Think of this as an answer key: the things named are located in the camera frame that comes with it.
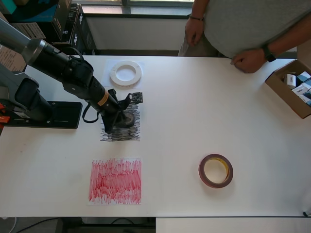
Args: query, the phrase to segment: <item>white tape roll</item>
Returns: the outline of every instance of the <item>white tape roll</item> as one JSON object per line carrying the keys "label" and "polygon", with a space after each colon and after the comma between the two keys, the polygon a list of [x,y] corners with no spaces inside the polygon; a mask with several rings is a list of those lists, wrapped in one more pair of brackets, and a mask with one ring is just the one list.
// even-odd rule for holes
{"label": "white tape roll", "polygon": [[[134,78],[128,81],[121,80],[117,77],[117,70],[122,67],[125,68],[126,66],[131,66],[135,70]],[[123,87],[131,87],[137,84],[139,80],[141,79],[141,68],[135,62],[131,62],[131,61],[119,62],[112,67],[110,71],[110,78],[116,85],[123,86]]]}

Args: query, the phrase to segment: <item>gray t-shirt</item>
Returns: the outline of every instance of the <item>gray t-shirt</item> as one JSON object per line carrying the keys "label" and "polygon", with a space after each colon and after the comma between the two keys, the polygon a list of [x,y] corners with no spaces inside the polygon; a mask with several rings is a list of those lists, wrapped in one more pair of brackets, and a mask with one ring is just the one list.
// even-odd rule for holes
{"label": "gray t-shirt", "polygon": [[309,12],[311,0],[210,0],[204,34],[233,58],[273,41]]}

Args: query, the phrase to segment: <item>black scribbled paper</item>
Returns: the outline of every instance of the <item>black scribbled paper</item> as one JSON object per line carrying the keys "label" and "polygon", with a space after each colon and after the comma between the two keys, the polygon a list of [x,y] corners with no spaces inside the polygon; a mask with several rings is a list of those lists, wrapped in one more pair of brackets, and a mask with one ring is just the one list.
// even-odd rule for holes
{"label": "black scribbled paper", "polygon": [[116,141],[132,141],[140,140],[140,112],[137,104],[130,104],[126,112],[132,113],[135,116],[134,126],[130,128],[114,127],[114,133],[107,134],[104,130],[104,124],[101,122],[101,141],[116,142]]}

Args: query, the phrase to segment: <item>bracelet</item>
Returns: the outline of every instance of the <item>bracelet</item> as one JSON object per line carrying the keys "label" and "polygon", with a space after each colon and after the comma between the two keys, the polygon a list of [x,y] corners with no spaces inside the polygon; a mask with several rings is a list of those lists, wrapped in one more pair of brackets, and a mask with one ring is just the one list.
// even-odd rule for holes
{"label": "bracelet", "polygon": [[196,20],[199,20],[199,21],[203,21],[204,20],[204,17],[203,18],[197,18],[197,17],[193,17],[192,15],[190,15],[189,18],[196,19]]}

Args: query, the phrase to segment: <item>roll of tape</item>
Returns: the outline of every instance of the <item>roll of tape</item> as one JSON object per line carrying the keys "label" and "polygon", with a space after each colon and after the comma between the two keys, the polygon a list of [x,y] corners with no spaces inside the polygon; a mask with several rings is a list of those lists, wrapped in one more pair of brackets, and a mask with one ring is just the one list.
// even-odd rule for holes
{"label": "roll of tape", "polygon": [[[209,180],[206,176],[206,173],[204,171],[204,167],[205,164],[209,161],[209,160],[218,160],[219,162],[221,162],[227,172],[227,176],[225,178],[225,180],[221,183],[214,183],[211,180]],[[200,163],[199,165],[199,175],[201,180],[203,181],[204,184],[206,184],[209,187],[212,188],[223,188],[226,187],[228,184],[230,184],[230,182],[232,181],[233,178],[233,168],[231,163],[229,162],[229,160],[227,160],[225,157],[223,157],[222,155],[219,154],[210,154],[208,156],[206,156]]]}
{"label": "roll of tape", "polygon": [[[126,66],[131,66],[132,68],[134,68],[135,76],[131,80],[123,81],[117,77],[117,70],[122,67],[126,67]],[[110,78],[118,86],[131,87],[137,84],[139,80],[141,79],[141,68],[136,62],[131,62],[131,61],[119,62],[112,67],[110,71]]]}

